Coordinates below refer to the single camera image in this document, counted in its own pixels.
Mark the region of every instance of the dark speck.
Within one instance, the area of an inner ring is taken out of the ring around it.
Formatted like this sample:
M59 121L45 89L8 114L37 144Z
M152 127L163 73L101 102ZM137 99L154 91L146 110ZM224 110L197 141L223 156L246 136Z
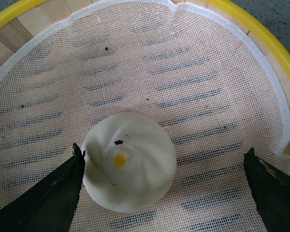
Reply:
M114 143L115 143L115 145L119 145L119 144L123 144L123 142L124 142L124 141L122 141L122 140L117 140L117 141L115 141Z

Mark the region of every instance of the gray countertop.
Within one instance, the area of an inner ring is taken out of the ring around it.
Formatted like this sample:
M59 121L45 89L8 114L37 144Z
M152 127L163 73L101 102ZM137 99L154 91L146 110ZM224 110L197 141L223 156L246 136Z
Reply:
M264 24L290 53L290 0L232 0ZM0 0L0 11L17 0Z

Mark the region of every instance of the mesh cloth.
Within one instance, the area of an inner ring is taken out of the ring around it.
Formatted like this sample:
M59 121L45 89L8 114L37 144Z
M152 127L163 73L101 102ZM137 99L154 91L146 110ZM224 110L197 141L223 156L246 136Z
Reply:
M41 32L0 69L0 208L119 112L169 130L175 180L136 213L104 209L82 188L71 231L265 231L243 154L253 146L288 170L279 81L237 26L164 0L98 2Z

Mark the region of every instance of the white fabric edge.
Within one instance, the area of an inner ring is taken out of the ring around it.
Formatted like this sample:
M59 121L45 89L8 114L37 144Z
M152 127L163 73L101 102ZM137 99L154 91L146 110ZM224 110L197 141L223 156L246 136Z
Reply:
M283 88L279 82L277 75L275 74L272 66L264 56L264 54L260 51L260 49L256 46L256 44L243 32L239 27L235 24L231 23L227 19L222 16L206 9L203 7L199 7L193 5L191 3L178 3L177 5L172 3L170 0L101 0L94 4L91 4L79 11L72 13L69 17L54 23L49 26L45 30L41 31L38 35L33 37L29 42L27 42L24 46L22 46L16 53L14 53L1 67L0 67L0 82L4 79L4 77L8 74L8 72L12 69L12 67L22 58L24 57L31 49L33 49L36 45L38 45L42 40L47 37L53 35L58 30L63 29L65 27L73 24L77 19L82 18L88 14L91 14L95 11L103 9L108 6L112 6L115 4L126 3L126 2L155 2L161 5L168 6L172 12L177 11L189 11L194 14L198 14L204 16L208 19L211 19L217 23L219 23L223 28L229 30L233 33L242 43L244 43L247 48L251 51L257 61L262 65L266 74L270 77L270 81L275 90L275 94L278 99L278 105L281 111L282 119L283 119L283 136L281 138L280 143L278 144L275 151L273 151L278 157L288 160L288 170L290 169L290 159L287 158L287 155L283 155L283 151L287 147L290 141L290 110L289 105L284 94Z

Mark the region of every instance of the yellow rim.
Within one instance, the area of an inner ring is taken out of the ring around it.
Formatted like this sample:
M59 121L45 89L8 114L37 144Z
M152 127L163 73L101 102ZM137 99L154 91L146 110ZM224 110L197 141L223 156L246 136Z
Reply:
M24 12L36 7L47 0L20 0L0 12L0 28ZM263 42L270 52L277 59L284 72L290 79L290 54L278 39L258 20L251 16L248 12L234 4L229 0L205 0L206 2L220 8L224 12L234 17L242 23L249 31L253 32L258 39Z
M24 12L36 7L48 0L20 0L12 6L0 12L0 28L11 22Z

